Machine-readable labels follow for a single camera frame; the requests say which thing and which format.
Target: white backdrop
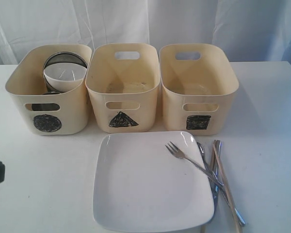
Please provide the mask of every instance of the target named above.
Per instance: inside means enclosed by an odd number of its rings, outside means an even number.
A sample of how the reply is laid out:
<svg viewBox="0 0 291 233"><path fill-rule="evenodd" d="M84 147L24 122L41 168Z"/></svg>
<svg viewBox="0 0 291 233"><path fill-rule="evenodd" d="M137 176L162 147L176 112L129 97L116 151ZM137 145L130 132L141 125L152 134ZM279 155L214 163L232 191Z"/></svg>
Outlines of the white backdrop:
<svg viewBox="0 0 291 233"><path fill-rule="evenodd" d="M230 61L291 63L291 0L0 0L0 64L80 43L209 43Z"/></svg>

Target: wooden chopstick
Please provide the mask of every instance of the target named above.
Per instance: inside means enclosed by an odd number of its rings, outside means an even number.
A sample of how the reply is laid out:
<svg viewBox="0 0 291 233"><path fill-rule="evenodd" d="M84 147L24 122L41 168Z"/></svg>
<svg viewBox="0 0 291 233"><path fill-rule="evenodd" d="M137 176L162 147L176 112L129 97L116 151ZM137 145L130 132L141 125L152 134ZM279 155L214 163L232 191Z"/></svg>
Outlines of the wooden chopstick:
<svg viewBox="0 0 291 233"><path fill-rule="evenodd" d="M240 226L240 224L238 222L237 215L236 215L236 212L235 212L234 199L233 199L232 193L231 193L231 191L229 189L227 177L225 175L221 159L220 159L220 157L218 155L218 152L217 152L217 149L215 147L215 142L212 144L212 147L213 147L213 151L214 151L214 154L215 154L218 166L219 166L219 171L220 171L220 174L221 174L221 177L222 177L222 181L223 181L223 184L224 184L225 192L226 192L226 195L227 195L227 200L228 200L229 205L231 207L230 209L232 211L233 220L234 220L234 223L235 223L235 227L236 227L237 233L242 233L243 230L242 230L242 227Z"/></svg>

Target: tabletop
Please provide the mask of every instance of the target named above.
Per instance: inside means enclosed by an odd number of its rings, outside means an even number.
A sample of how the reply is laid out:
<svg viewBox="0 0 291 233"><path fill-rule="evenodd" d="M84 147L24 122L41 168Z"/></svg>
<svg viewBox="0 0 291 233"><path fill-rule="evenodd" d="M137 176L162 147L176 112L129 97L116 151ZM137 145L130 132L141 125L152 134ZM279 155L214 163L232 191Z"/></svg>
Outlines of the tabletop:
<svg viewBox="0 0 291 233"><path fill-rule="evenodd" d="M291 232L291 66L231 63L240 82L222 131L197 136L206 147L223 142L221 159L244 233ZM110 233L93 219L93 183L101 131L93 113L74 135L39 136L22 121L4 85L16 66L0 66L0 233ZM161 111L151 131L165 131ZM178 233L195 233L197 228ZM207 233L235 232L219 197Z"/></svg>

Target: plastic bin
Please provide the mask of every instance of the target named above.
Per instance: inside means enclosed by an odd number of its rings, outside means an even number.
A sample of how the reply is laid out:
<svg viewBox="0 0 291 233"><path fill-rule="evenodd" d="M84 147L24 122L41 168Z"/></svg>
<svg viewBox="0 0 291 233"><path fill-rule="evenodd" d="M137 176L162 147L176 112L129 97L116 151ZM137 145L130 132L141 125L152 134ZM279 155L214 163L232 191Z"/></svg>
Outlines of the plastic bin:
<svg viewBox="0 0 291 233"><path fill-rule="evenodd" d="M160 51L163 120L168 130L218 133L239 87L224 52L209 44L174 44Z"/></svg>
<svg viewBox="0 0 291 233"><path fill-rule="evenodd" d="M87 64L92 55L92 50L85 45L37 47L25 56L5 85L28 128L35 134L73 134L82 130L88 121L90 104L85 79L71 91L45 95L48 90L43 65L51 55L62 51L78 54Z"/></svg>
<svg viewBox="0 0 291 233"><path fill-rule="evenodd" d="M157 51L148 44L96 49L86 76L98 126L108 133L148 131L160 84Z"/></svg>

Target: fork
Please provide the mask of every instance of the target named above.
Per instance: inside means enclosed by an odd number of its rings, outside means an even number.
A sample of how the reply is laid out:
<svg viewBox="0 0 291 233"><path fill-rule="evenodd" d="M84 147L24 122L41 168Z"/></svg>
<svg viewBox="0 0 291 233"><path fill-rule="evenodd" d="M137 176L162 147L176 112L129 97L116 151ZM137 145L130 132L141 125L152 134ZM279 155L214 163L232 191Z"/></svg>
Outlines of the fork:
<svg viewBox="0 0 291 233"><path fill-rule="evenodd" d="M173 156L175 156L177 159L184 159L184 160L190 162L196 168L201 170L206 176L208 176L209 179L211 179L216 185L218 185L220 188L223 188L224 185L221 182L218 181L217 177L215 177L211 172L205 170L202 166L200 166L199 164L197 164L196 162L194 162L190 158L188 158L182 152L182 150L180 150L174 143L172 143L172 142L170 142L170 143L171 143L171 145L169 143L167 143L167 145L165 145L165 146Z"/></svg>

